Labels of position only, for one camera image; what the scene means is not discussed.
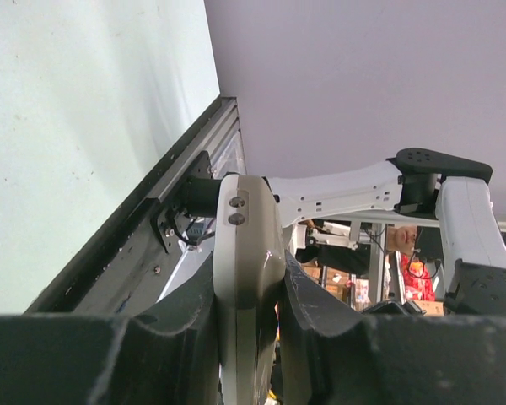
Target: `man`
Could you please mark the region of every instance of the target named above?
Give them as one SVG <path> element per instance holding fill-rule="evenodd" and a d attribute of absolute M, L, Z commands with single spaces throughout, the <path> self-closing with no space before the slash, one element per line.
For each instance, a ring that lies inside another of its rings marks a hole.
<path fill-rule="evenodd" d="M 307 221 L 309 227 L 322 227 L 324 221 L 314 219 Z M 342 221 L 331 221 L 336 224 L 350 225 Z M 386 232 L 386 248 L 385 253 L 390 251 L 400 251 L 401 253 L 412 256 L 414 244 L 417 238 L 416 226 L 389 226 Z M 377 235 L 371 234 L 371 243 L 376 242 Z M 315 260 L 319 266 L 328 266 L 336 270 L 363 276 L 369 272 L 369 259 L 370 259 L 370 245 L 361 244 L 359 248 L 353 251 L 346 247 L 330 246 L 330 245 L 312 245 L 307 246 L 305 249 L 298 249 L 296 251 L 296 260 L 300 263 L 307 263 Z"/>

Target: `red fabric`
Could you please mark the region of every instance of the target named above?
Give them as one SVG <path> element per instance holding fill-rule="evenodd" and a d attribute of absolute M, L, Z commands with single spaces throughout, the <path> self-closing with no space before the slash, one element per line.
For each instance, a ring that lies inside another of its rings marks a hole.
<path fill-rule="evenodd" d="M 427 279 L 431 275 L 422 262 L 413 262 L 409 267 L 408 256 L 401 255 L 401 268 L 403 269 L 405 296 L 408 300 L 435 301 L 433 280 Z"/>

